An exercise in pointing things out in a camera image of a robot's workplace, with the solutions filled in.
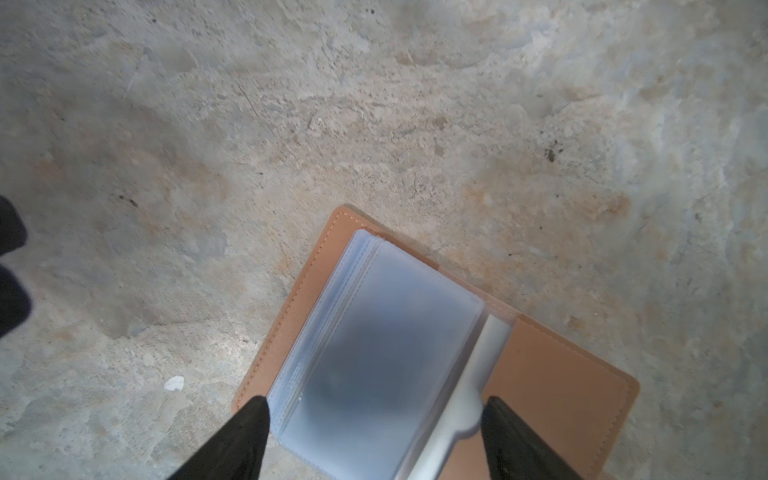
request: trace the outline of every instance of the brown leather cover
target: brown leather cover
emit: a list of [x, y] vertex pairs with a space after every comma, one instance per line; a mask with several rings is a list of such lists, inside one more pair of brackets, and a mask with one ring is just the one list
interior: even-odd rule
[[[640, 392], [637, 380], [444, 271], [352, 207], [333, 211], [240, 384], [232, 411], [251, 397], [269, 392], [349, 239], [360, 228], [385, 238], [477, 293], [492, 314], [513, 323], [483, 400], [489, 396], [503, 399], [579, 475], [596, 479]], [[464, 478], [489, 478], [479, 433], [456, 443], [440, 475], [440, 480]]]

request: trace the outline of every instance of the open card holder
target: open card holder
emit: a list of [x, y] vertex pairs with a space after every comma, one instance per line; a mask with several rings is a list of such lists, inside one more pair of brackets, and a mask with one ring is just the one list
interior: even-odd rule
[[489, 478], [482, 405], [500, 397], [597, 478], [637, 380], [337, 208], [232, 404], [337, 480]]

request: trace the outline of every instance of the clear plastic pocket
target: clear plastic pocket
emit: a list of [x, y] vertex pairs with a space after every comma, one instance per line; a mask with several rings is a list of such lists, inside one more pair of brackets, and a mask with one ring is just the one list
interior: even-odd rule
[[273, 435], [337, 480], [408, 475], [406, 459], [415, 461], [445, 407], [484, 307], [358, 230], [267, 396]]

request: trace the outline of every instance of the black object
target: black object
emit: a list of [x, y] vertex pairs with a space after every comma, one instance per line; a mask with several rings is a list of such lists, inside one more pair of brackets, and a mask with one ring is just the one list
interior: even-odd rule
[[[0, 196], [0, 255], [27, 243], [27, 229], [7, 198]], [[0, 337], [27, 319], [32, 301], [13, 273], [0, 266]]]
[[499, 397], [488, 399], [481, 430], [492, 480], [581, 480]]
[[[499, 397], [481, 429], [492, 480], [581, 480]], [[168, 480], [257, 480], [269, 430], [266, 399], [253, 397]]]
[[270, 434], [270, 407], [255, 396], [168, 480], [256, 480]]

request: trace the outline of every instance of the stone surface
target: stone surface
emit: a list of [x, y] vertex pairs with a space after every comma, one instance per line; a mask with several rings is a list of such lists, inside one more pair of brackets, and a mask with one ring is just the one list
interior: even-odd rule
[[169, 475], [342, 203], [640, 380], [607, 472], [768, 478], [764, 2], [5, 1], [0, 64], [0, 478]]

